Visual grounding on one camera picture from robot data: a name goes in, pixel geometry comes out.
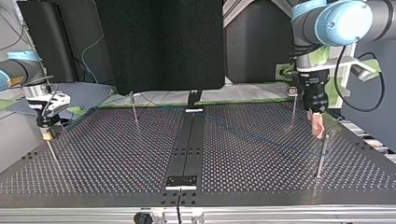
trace gray wall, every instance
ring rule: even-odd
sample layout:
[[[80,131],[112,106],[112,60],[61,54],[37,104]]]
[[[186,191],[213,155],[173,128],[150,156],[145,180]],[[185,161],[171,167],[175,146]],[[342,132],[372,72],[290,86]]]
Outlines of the gray wall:
[[[381,65],[385,82],[386,96],[383,104],[374,112],[361,113],[343,105],[342,113],[373,137],[396,150],[396,41],[386,41],[369,44],[358,44],[355,56],[371,51],[376,54]],[[348,98],[353,105],[372,107],[380,95],[379,78],[362,83],[353,75],[350,76],[347,88],[351,90]]]
[[[14,10],[12,0],[1,0],[0,5],[8,8],[9,10]],[[0,8],[0,13],[4,15],[8,21],[15,27],[15,29],[19,32],[21,30],[20,25],[14,18],[11,18],[2,8]],[[14,43],[18,39],[18,35],[15,34],[9,25],[0,17],[0,49],[5,46],[8,46]],[[23,41],[20,41],[18,44],[9,49],[0,50],[0,61],[3,61],[7,58],[7,52],[14,49],[28,49],[29,46],[25,44]]]
[[[0,0],[0,4],[10,10],[14,10],[12,0]],[[17,31],[20,30],[15,19],[10,18],[3,9],[0,9],[0,13],[8,18],[9,22],[14,25]],[[0,48],[14,43],[19,37],[9,28],[9,25],[4,22],[1,17],[0,34]],[[27,44],[20,41],[10,49],[1,50],[0,61],[7,59],[7,52],[9,50],[28,48],[29,46]],[[0,92],[0,100],[12,100],[22,96],[21,90]],[[0,172],[42,142],[41,132],[35,124],[35,116],[10,114],[9,112],[0,111]]]

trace green tape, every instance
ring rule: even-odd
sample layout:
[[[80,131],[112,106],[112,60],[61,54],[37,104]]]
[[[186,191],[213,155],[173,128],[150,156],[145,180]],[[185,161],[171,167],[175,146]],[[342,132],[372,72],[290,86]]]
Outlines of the green tape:
[[[0,110],[4,110],[7,107],[13,105],[15,102],[12,100],[0,100]]]
[[[267,104],[267,103],[282,103],[293,101],[293,98],[283,97],[275,99],[255,99],[255,100],[230,100],[230,101],[200,101],[197,105],[237,105],[237,104]],[[159,106],[185,106],[185,103],[170,103],[170,104],[136,104],[135,107],[159,107]],[[133,107],[132,105],[100,105],[101,108],[125,108]]]
[[[70,113],[80,116],[84,115],[86,112],[85,110],[81,109],[81,107],[79,106],[70,106],[66,110],[69,111]]]
[[[328,61],[330,54],[330,46],[323,46],[309,54],[311,64],[324,64]]]

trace black cable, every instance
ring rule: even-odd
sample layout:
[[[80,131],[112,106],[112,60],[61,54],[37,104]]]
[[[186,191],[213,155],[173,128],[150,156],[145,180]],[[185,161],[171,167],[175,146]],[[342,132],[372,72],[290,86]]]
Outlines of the black cable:
[[[382,74],[382,72],[378,71],[379,78],[381,80],[381,96],[379,97],[378,102],[376,103],[376,105],[374,107],[372,107],[372,108],[368,108],[368,109],[367,108],[359,108],[357,106],[352,105],[350,102],[348,102],[345,99],[345,97],[343,96],[343,94],[340,91],[340,88],[338,86],[338,81],[337,81],[338,80],[338,69],[340,67],[341,59],[342,59],[342,57],[344,55],[344,52],[346,51],[346,48],[347,48],[347,46],[343,46],[343,49],[341,50],[341,53],[340,53],[340,57],[337,60],[337,65],[335,66],[335,71],[334,71],[334,87],[335,87],[335,90],[337,91],[337,94],[340,96],[340,98],[344,101],[344,103],[346,105],[348,105],[349,107],[351,107],[352,109],[360,111],[360,112],[366,112],[366,113],[375,111],[382,104],[382,102],[384,100],[384,96],[385,96],[385,79],[384,79],[384,75]],[[373,54],[372,52],[364,53],[360,57],[358,57],[358,59],[360,59],[360,58],[362,58],[362,57],[364,57],[366,55],[371,55],[374,59],[377,60],[375,54]]]
[[[176,211],[177,211],[177,219],[178,219],[178,224],[182,223],[181,220],[181,213],[180,213],[180,193],[178,194],[178,198],[177,198],[177,206],[176,206]]]
[[[18,44],[18,42],[20,42],[20,40],[22,39],[23,34],[24,34],[24,28],[22,28],[22,32],[21,32],[20,36],[18,37],[18,39],[14,43],[12,43],[12,44],[10,44],[10,45],[8,45],[6,47],[0,48],[0,50],[9,49],[9,48],[15,46],[16,44]]]
[[[81,69],[82,69],[82,72],[83,72],[83,78],[82,78],[82,82],[84,82],[85,81],[85,77],[86,77],[86,75],[89,73],[88,72],[88,69],[85,67],[85,65],[82,63],[82,61],[80,60],[80,59],[78,59],[76,56],[74,56],[73,55],[73,58],[74,58],[74,60],[79,64],[79,66],[81,67]]]
[[[307,45],[307,46],[299,46],[299,45],[293,44],[293,49],[290,52],[290,57],[291,58],[301,57],[305,54],[314,52],[315,50],[320,49],[321,47],[322,47],[322,45],[320,45],[320,44],[313,44],[313,45]]]

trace metal post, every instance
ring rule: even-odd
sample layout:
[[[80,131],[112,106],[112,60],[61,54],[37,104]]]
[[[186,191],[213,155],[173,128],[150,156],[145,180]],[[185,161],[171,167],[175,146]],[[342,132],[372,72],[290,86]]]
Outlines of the metal post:
[[[323,162],[324,162],[324,156],[327,150],[327,145],[329,144],[329,135],[326,134],[323,138],[323,144],[322,144],[322,149],[320,151],[320,157],[319,157],[319,164],[318,164],[318,171],[317,171],[317,178],[321,178],[321,171],[323,167]]]

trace black panel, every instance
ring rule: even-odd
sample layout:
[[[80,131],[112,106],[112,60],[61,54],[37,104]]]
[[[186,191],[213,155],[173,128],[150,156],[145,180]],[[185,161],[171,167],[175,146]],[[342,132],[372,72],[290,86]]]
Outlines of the black panel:
[[[18,2],[35,48],[52,82],[75,82],[76,65],[61,21],[59,8],[47,2]]]
[[[227,77],[233,83],[275,81],[276,65],[290,61],[290,18],[271,1],[250,4],[226,33]]]
[[[221,0],[96,3],[120,94],[223,86]]]

